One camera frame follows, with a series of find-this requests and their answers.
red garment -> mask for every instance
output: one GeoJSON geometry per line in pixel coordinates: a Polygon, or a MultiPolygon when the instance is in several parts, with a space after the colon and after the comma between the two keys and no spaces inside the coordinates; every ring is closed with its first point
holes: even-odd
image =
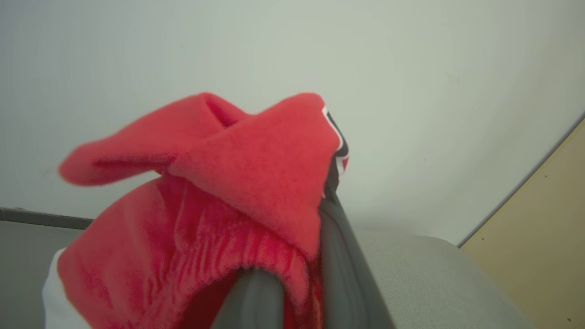
{"type": "Polygon", "coordinates": [[[77,148],[79,185],[161,177],[108,207],[60,255],[68,300],[94,329],[209,328],[238,271],[285,287],[285,328],[321,327],[317,208],[340,136],[315,94],[249,115],[212,94],[172,103],[77,148]]]}

light wood panel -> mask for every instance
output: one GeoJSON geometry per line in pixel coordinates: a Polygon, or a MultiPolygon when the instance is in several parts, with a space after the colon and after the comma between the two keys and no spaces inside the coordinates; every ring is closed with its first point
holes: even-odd
{"type": "Polygon", "coordinates": [[[539,329],[585,328],[584,127],[462,246],[539,329]]]}

gray surface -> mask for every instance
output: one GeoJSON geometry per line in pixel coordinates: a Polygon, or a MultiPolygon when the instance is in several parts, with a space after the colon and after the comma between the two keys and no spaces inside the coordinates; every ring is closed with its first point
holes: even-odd
{"type": "Polygon", "coordinates": [[[533,328],[452,244],[437,238],[355,233],[398,329],[533,328]]]}
{"type": "Polygon", "coordinates": [[[41,290],[55,252],[83,231],[0,221],[0,328],[43,328],[41,290]]]}

red velvet fabric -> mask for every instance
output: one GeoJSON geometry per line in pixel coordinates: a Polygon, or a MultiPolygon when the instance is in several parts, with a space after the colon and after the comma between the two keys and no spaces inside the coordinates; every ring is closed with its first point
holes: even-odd
{"type": "Polygon", "coordinates": [[[77,148],[64,179],[161,177],[108,207],[60,256],[92,328],[209,328],[238,271],[285,287],[285,328],[321,327],[319,216],[340,140],[315,94],[249,115],[212,94],[172,103],[77,148]]]}

wooden board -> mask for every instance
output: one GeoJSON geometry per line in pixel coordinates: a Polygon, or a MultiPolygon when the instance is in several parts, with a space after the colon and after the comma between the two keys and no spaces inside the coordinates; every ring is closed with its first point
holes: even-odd
{"type": "Polygon", "coordinates": [[[537,328],[585,328],[585,120],[462,249],[537,328]]]}

